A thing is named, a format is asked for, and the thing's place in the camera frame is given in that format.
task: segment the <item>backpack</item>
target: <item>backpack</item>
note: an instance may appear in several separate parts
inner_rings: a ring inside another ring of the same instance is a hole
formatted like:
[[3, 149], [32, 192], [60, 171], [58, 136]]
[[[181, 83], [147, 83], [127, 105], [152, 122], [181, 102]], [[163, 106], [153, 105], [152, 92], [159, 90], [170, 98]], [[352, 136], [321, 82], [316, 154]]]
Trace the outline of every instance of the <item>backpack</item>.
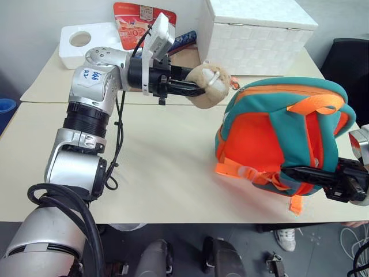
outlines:
[[347, 101], [340, 85], [318, 78], [270, 78], [239, 89], [216, 134], [216, 173], [285, 196], [315, 193], [320, 186], [298, 182], [281, 167], [335, 172], [335, 138], [356, 119]]

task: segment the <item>white woven storage box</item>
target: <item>white woven storage box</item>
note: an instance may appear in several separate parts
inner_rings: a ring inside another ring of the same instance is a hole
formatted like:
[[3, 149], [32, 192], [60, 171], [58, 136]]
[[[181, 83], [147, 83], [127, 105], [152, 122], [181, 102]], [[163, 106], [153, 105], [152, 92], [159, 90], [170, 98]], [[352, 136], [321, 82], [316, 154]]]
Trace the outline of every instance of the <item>white woven storage box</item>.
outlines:
[[317, 26], [294, 0], [204, 0], [200, 60], [234, 75], [284, 75]]

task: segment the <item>gray floor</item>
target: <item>gray floor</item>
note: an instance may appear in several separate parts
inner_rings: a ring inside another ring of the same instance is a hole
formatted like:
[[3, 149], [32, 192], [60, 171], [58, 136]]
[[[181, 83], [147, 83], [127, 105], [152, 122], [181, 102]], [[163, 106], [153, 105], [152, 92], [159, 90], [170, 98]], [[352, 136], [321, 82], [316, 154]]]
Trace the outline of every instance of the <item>gray floor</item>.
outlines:
[[[18, 223], [0, 223], [0, 253], [5, 251], [18, 226]], [[128, 277], [133, 276], [141, 252], [159, 238], [174, 246], [174, 277], [213, 276], [213, 273], [204, 275], [199, 269], [202, 240], [207, 235], [232, 243], [249, 277], [273, 276], [267, 272], [263, 261], [266, 253], [273, 251], [284, 259], [289, 277], [346, 276], [352, 262], [341, 249], [341, 229], [338, 223], [303, 227], [304, 235], [296, 232], [297, 247], [293, 253], [280, 249], [272, 233], [260, 234], [252, 224], [150, 224], [128, 233], [108, 227], [101, 238], [107, 262], [120, 260], [130, 264]], [[351, 245], [353, 241], [347, 239], [347, 245]], [[88, 264], [89, 254], [85, 259]]]

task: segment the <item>sneaker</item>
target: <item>sneaker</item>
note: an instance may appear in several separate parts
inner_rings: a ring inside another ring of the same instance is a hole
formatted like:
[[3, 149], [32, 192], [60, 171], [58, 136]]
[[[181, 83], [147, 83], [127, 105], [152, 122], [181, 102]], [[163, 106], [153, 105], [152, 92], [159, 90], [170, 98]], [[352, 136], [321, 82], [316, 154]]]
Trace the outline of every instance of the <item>sneaker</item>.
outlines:
[[276, 240], [283, 250], [293, 252], [296, 248], [295, 229], [281, 229], [274, 231]]

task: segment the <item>backpack handle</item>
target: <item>backpack handle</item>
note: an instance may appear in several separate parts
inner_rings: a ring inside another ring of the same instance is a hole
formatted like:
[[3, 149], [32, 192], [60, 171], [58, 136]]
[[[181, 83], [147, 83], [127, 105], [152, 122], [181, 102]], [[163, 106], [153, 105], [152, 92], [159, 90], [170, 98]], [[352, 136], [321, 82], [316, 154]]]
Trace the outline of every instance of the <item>backpack handle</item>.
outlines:
[[338, 95], [320, 94], [307, 97], [294, 105], [288, 106], [287, 111], [308, 115], [315, 111], [320, 114], [334, 114], [343, 105], [344, 100]]

